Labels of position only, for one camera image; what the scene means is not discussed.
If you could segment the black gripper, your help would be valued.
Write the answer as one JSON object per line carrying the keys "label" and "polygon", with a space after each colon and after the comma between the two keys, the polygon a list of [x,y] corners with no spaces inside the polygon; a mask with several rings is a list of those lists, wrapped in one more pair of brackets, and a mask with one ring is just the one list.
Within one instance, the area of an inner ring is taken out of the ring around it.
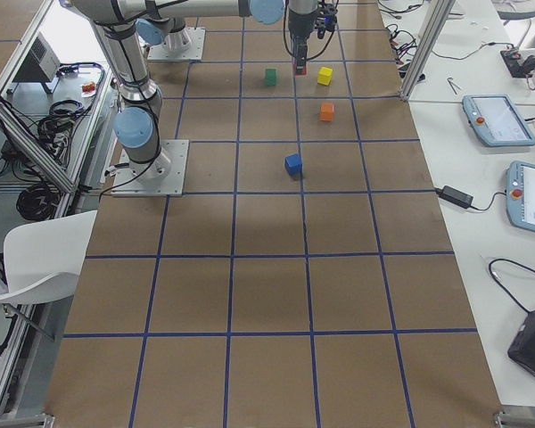
{"label": "black gripper", "polygon": [[288,12],[288,29],[291,37],[294,71],[307,70],[308,39],[314,29],[317,11],[311,13]]}

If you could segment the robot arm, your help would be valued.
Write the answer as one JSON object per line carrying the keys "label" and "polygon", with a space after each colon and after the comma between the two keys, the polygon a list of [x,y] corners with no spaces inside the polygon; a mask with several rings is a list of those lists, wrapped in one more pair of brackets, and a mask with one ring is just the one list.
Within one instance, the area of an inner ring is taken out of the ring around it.
{"label": "robot arm", "polygon": [[272,25],[286,24],[284,34],[291,37],[287,45],[296,75],[307,73],[308,40],[316,27],[321,6],[317,1],[146,1],[136,14],[138,35],[147,45],[164,45],[176,56],[193,50],[193,32],[187,30],[187,18],[252,17]]}
{"label": "robot arm", "polygon": [[164,178],[171,160],[163,153],[159,130],[162,95],[151,79],[137,34],[136,22],[147,19],[170,31],[188,17],[251,15],[248,1],[73,1],[95,31],[111,70],[119,81],[123,110],[113,129],[128,156],[133,178],[148,182]]}

